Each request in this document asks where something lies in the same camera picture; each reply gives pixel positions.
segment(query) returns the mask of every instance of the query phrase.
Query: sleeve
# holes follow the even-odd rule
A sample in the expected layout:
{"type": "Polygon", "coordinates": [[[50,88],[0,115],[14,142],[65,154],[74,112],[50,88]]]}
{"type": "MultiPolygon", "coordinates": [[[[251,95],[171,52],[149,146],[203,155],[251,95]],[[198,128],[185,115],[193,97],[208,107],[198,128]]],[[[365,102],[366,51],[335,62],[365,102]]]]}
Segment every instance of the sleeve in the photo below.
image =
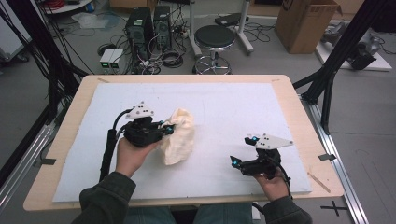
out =
{"type": "Polygon", "coordinates": [[[263,212],[268,224],[312,223],[312,217],[297,206],[289,196],[266,204],[263,212]]]}
{"type": "Polygon", "coordinates": [[[136,184],[125,175],[113,172],[99,184],[79,194],[81,214],[72,222],[123,223],[136,184]]]}

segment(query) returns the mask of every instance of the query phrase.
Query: person's right hand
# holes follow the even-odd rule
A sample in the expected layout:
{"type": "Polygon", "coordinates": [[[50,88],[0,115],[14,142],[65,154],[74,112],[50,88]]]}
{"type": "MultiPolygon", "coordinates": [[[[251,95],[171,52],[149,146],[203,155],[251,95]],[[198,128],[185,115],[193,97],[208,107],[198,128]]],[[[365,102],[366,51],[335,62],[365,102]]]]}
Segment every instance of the person's right hand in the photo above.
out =
{"type": "Polygon", "coordinates": [[[131,178],[158,144],[159,142],[156,142],[145,147],[135,147],[126,138],[121,138],[117,148],[116,172],[131,178]]]}
{"type": "Polygon", "coordinates": [[[264,190],[265,196],[267,196],[270,202],[289,196],[288,186],[279,169],[276,170],[275,177],[271,180],[267,179],[265,174],[254,175],[254,178],[259,182],[262,190],[264,190]]]}

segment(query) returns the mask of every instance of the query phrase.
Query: desktop computer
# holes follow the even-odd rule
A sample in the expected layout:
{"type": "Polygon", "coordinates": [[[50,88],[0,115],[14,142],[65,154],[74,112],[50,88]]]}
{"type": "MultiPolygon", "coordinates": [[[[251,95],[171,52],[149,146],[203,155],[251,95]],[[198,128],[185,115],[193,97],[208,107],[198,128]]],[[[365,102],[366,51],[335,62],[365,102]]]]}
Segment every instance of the desktop computer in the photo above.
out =
{"type": "Polygon", "coordinates": [[[148,7],[134,7],[125,25],[131,49],[142,60],[148,60],[154,49],[154,29],[148,7]]]}
{"type": "Polygon", "coordinates": [[[172,48],[172,33],[170,21],[171,9],[169,6],[156,6],[154,11],[154,30],[157,49],[172,48]]]}

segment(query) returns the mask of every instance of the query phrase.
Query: concrete floor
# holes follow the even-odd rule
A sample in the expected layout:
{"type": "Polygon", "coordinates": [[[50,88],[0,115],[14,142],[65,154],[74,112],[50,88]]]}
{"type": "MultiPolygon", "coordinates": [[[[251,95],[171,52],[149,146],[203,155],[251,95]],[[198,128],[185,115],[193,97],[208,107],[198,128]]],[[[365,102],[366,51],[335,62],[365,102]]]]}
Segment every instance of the concrete floor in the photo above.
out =
{"type": "MultiPolygon", "coordinates": [[[[66,14],[59,19],[64,27],[73,30],[72,34],[66,35],[67,40],[95,74],[102,74],[97,48],[108,43],[113,35],[121,35],[125,22],[106,15],[111,20],[112,27],[81,30],[74,23],[65,25],[70,22],[69,16],[66,14]]],[[[214,24],[214,18],[216,16],[197,18],[196,28],[214,24]]],[[[273,25],[276,19],[252,17],[250,22],[273,25]]],[[[264,33],[270,37],[270,41],[252,42],[255,51],[249,56],[239,41],[221,53],[232,65],[234,74],[284,74],[295,82],[321,67],[315,53],[290,55],[279,42],[274,30],[264,33]]],[[[378,35],[385,39],[386,49],[396,51],[394,35],[378,35]]],[[[253,39],[253,36],[247,34],[247,38],[253,39]]],[[[193,52],[188,41],[185,41],[185,46],[187,52],[183,56],[183,65],[177,69],[164,68],[161,74],[191,74],[193,52]]],[[[396,67],[395,55],[385,54],[382,50],[379,54],[393,68],[396,67]]],[[[72,58],[78,67],[87,70],[76,55],[72,54],[72,58]]],[[[12,62],[0,70],[4,73],[0,76],[0,165],[3,166],[47,104],[48,81],[41,76],[33,60],[28,63],[12,62]]],[[[393,223],[396,219],[395,86],[395,69],[390,72],[340,69],[334,81],[330,132],[371,223],[393,223]]],[[[302,93],[306,88],[301,87],[297,92],[302,93]]],[[[79,213],[78,210],[39,213],[24,211],[22,204],[37,172],[38,168],[32,167],[0,215],[0,223],[70,223],[79,213]]],[[[340,210],[337,216],[334,210],[320,209],[323,205],[331,206],[332,201],[337,206],[346,206],[343,198],[296,200],[296,203],[313,216],[314,223],[352,223],[348,211],[340,210]]]]}

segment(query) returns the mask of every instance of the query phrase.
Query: stool seat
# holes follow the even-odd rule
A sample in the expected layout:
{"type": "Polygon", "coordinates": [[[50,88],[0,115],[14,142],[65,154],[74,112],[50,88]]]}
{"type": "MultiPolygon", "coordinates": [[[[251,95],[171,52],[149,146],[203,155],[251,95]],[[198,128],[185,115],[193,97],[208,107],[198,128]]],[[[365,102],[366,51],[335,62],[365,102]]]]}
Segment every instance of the stool seat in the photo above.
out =
{"type": "Polygon", "coordinates": [[[227,49],[235,41],[233,31],[219,25],[207,25],[195,32],[195,43],[206,49],[227,49]]]}

